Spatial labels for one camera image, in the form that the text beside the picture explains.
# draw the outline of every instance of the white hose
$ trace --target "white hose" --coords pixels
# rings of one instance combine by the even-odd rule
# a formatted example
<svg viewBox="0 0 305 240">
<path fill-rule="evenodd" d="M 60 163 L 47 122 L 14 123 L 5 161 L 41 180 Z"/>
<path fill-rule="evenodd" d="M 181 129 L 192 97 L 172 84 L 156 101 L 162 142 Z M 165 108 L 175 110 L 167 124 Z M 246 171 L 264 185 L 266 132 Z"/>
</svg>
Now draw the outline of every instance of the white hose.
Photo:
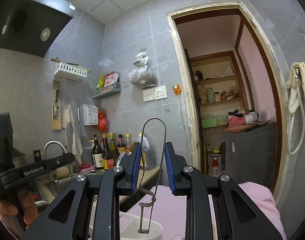
<svg viewBox="0 0 305 240">
<path fill-rule="evenodd" d="M 299 105 L 300 105 L 300 109 L 301 109 L 301 113 L 302 113 L 302 133 L 301 133 L 301 137 L 300 137 L 300 141 L 296 147 L 295 150 L 290 151 L 291 150 L 291 138 L 292 138 L 292 132 L 293 132 L 293 128 L 294 128 L 294 115 L 295 113 L 292 115 L 291 117 L 291 123 L 290 123 L 290 131 L 289 131 L 289 137 L 288 137 L 288 151 L 289 151 L 289 155 L 294 155 L 298 152 L 298 150 L 300 149 L 302 143 L 303 143 L 303 138 L 305 136 L 305 112 L 303 110 L 303 105 L 302 105 L 302 99 L 301 99 L 301 94 L 300 94 L 300 88 L 299 85 L 296 85 L 297 88 L 297 93 L 298 93 L 298 97 L 299 97 Z"/>
</svg>

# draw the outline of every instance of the green box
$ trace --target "green box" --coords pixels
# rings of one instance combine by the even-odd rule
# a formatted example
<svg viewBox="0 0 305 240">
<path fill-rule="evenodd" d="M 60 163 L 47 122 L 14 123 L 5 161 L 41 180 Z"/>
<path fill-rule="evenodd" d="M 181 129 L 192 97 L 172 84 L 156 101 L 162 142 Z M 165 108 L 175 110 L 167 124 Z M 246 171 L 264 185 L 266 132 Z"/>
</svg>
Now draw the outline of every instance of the green box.
<svg viewBox="0 0 305 240">
<path fill-rule="evenodd" d="M 203 119 L 201 120 L 202 128 L 210 128 L 210 127 L 216 127 L 217 126 L 217 119 Z"/>
</svg>

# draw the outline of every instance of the metal bolt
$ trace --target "metal bolt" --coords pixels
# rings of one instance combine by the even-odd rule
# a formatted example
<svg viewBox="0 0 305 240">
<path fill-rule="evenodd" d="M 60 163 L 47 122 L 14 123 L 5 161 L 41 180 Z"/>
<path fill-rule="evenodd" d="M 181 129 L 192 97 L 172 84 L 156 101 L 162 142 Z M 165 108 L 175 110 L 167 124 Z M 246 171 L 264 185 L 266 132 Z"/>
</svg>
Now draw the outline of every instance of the metal bolt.
<svg viewBox="0 0 305 240">
<path fill-rule="evenodd" d="M 222 181 L 228 181 L 230 178 L 229 178 L 228 175 L 222 174 L 222 175 L 220 176 L 220 179 L 221 179 Z"/>
<path fill-rule="evenodd" d="M 86 176 L 84 174 L 80 174 L 76 177 L 77 181 L 84 181 L 86 179 Z"/>
<path fill-rule="evenodd" d="M 185 172 L 192 172 L 192 171 L 193 171 L 193 167 L 191 167 L 191 166 L 186 166 L 186 167 L 183 168 L 183 170 L 184 170 Z"/>
<path fill-rule="evenodd" d="M 115 172 L 120 172 L 122 170 L 123 170 L 123 167 L 120 166 L 120 165 L 117 165 L 117 166 L 113 167 L 113 171 L 115 171 Z"/>
</svg>

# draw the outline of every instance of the wall socket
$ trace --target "wall socket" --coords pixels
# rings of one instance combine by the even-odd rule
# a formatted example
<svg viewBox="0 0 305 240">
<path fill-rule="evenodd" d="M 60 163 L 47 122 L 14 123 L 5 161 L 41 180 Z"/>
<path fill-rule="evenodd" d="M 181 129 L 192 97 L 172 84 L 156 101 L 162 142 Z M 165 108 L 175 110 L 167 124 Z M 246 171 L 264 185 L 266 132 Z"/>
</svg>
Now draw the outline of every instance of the wall socket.
<svg viewBox="0 0 305 240">
<path fill-rule="evenodd" d="M 150 88 L 143 91 L 143 101 L 148 102 L 152 100 L 166 98 L 166 86 Z"/>
</svg>

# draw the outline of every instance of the white door frame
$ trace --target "white door frame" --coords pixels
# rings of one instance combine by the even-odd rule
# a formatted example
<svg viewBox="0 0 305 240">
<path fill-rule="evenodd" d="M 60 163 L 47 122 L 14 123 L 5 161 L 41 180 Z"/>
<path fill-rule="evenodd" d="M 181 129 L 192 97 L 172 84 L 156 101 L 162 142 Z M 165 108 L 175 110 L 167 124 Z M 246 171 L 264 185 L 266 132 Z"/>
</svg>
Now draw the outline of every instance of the white door frame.
<svg viewBox="0 0 305 240">
<path fill-rule="evenodd" d="M 286 180 L 286 172 L 287 165 L 288 165 L 288 152 L 287 152 L 287 120 L 288 120 L 288 109 L 287 107 L 287 96 L 286 90 L 284 88 L 284 84 L 281 78 L 281 72 L 278 68 L 278 64 L 276 62 L 274 53 L 272 51 L 272 46 L 265 35 L 264 31 L 262 30 L 261 26 L 258 24 L 254 16 L 251 12 L 246 8 L 246 6 L 241 2 L 220 2 L 220 3 L 208 3 L 198 6 L 192 6 L 188 8 L 179 9 L 176 11 L 169 12 L 167 14 L 171 35 L 174 41 L 175 50 L 177 53 L 179 68 L 182 76 L 182 86 L 183 86 L 183 93 L 186 101 L 187 106 L 187 117 L 188 117 L 188 124 L 190 130 L 190 145 L 191 145 L 191 155 L 192 155 L 192 165 L 198 169 L 200 169 L 200 140 L 198 134 L 198 114 L 195 108 L 195 97 L 193 94 L 192 88 L 192 80 L 190 78 L 190 73 L 188 69 L 188 65 L 185 59 L 185 53 L 183 50 L 182 42 L 180 40 L 180 36 L 177 30 L 176 23 L 174 21 L 175 18 L 186 16 L 189 14 L 204 12 L 204 11 L 211 11 L 211 10 L 220 10 L 220 9 L 239 9 L 241 13 L 244 15 L 246 20 L 250 23 L 252 29 L 254 30 L 256 36 L 258 37 L 264 52 L 268 58 L 273 78 L 275 80 L 277 91 L 278 91 L 278 98 L 281 107 L 281 120 L 282 120 L 282 149 L 281 149 L 281 160 L 280 160 L 280 167 L 278 173 L 278 179 L 274 190 L 274 198 L 276 202 L 279 199 L 285 199 L 285 195 L 287 194 L 288 190 L 283 190 L 285 180 Z"/>
</svg>

